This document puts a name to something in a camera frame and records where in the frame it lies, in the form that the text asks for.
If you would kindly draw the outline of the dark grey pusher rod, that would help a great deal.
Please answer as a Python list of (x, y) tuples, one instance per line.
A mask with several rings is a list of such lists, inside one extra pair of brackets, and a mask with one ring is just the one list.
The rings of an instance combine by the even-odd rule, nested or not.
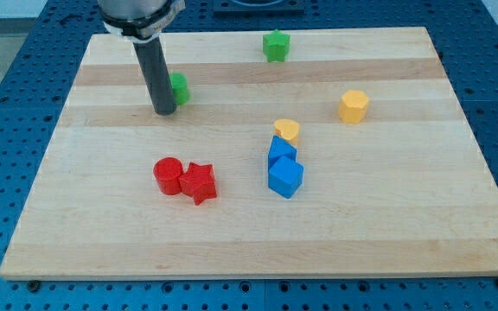
[(174, 113), (176, 100), (160, 39), (133, 46), (155, 113), (160, 116)]

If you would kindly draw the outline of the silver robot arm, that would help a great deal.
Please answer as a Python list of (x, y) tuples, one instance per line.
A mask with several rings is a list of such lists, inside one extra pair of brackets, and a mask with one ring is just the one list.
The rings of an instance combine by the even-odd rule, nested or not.
[(132, 42), (156, 114), (176, 111), (160, 34), (185, 9), (184, 0), (98, 0), (105, 29)]

